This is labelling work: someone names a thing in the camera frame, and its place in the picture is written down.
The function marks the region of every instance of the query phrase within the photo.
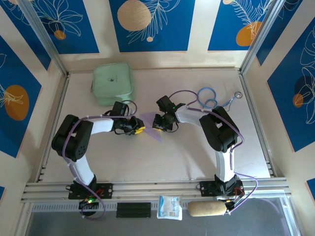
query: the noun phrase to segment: white platform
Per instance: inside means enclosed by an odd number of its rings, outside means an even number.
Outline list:
[[[168,69],[133,71],[138,105],[141,113],[158,112],[156,101],[180,89],[197,92],[212,87],[219,104],[229,100],[234,92],[243,89],[235,69]],[[91,93],[92,73],[72,74],[66,92],[59,124],[64,117],[103,114],[111,107],[97,105]],[[201,98],[210,98],[205,91]],[[189,103],[193,94],[182,92],[172,101]],[[195,103],[192,107],[200,108]],[[270,177],[245,96],[236,99],[230,111],[245,143],[235,150],[235,171],[255,177]],[[102,181],[147,181],[213,178],[216,157],[201,127],[179,124],[175,133],[161,133],[162,143],[146,133],[135,136],[100,133],[91,136],[87,150],[90,168]],[[50,151],[44,182],[69,182],[73,177],[62,157]]]

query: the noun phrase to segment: blue cable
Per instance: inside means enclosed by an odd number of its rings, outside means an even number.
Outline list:
[[[209,98],[208,100],[206,100],[205,103],[202,103],[202,102],[200,101],[200,99],[199,99],[199,95],[200,95],[200,92],[202,92],[203,90],[206,90],[206,89],[213,92],[214,98]],[[214,109],[215,107],[218,106],[217,93],[216,93],[216,91],[215,91],[213,88],[211,88],[211,87],[204,87],[204,88],[201,88],[201,89],[198,91],[197,94],[198,94],[198,102],[199,102],[199,104],[200,104],[201,106],[203,106],[204,108],[207,108],[207,109]],[[225,102],[225,103],[224,103],[223,105],[221,105],[221,106],[222,106],[222,107],[226,107],[228,104],[232,103],[232,101],[233,101],[235,98],[236,98],[236,96],[234,95],[230,100],[228,100],[227,102]],[[207,104],[208,102],[213,102],[213,103],[214,103],[214,107],[209,107],[209,106],[207,106],[206,104]]]

